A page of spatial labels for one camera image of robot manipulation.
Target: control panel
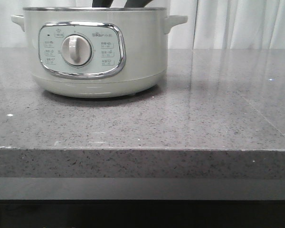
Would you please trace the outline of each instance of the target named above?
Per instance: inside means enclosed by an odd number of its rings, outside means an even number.
[[[51,74],[70,79],[113,76],[125,65],[124,38],[110,23],[53,22],[39,32],[39,59]]]

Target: brand logo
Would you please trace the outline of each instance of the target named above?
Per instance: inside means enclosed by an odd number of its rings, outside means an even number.
[[[112,37],[112,34],[101,34],[99,32],[92,33],[93,37]]]

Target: countertop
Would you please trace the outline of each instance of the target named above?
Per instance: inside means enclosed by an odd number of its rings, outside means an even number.
[[[153,88],[79,99],[0,48],[0,183],[31,178],[285,181],[285,50],[169,50]]]

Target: white curtain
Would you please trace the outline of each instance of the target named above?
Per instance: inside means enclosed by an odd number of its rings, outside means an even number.
[[[126,0],[114,0],[122,7]],[[25,47],[24,33],[10,21],[29,6],[91,6],[92,0],[0,0],[0,47]],[[154,0],[188,15],[169,35],[169,48],[285,48],[285,0]]]

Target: chrome trim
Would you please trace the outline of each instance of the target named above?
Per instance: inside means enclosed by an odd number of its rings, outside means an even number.
[[[166,10],[164,7],[144,7],[144,8],[123,8],[123,7],[111,7],[111,8],[93,8],[93,7],[23,7],[25,11],[159,11]]]
[[[105,28],[112,29],[117,34],[118,42],[119,42],[120,60],[118,62],[118,65],[115,68],[108,70],[108,71],[104,71],[104,72],[100,72],[100,73],[89,73],[89,74],[59,72],[59,71],[55,71],[55,70],[48,68],[46,65],[44,65],[44,63],[42,62],[42,60],[40,58],[40,43],[39,42],[40,42],[41,30],[45,27],[50,27],[50,26],[91,26],[91,27],[105,27]],[[123,69],[123,67],[126,63],[124,37],[123,37],[121,30],[116,25],[111,24],[111,23],[89,22],[89,21],[50,22],[50,23],[46,23],[39,30],[39,34],[38,34],[38,57],[39,57],[39,60],[41,62],[41,65],[43,66],[44,69],[49,71],[52,75],[57,76],[57,77],[61,77],[61,78],[66,78],[66,79],[99,79],[99,78],[114,76],[114,75],[118,74]]]

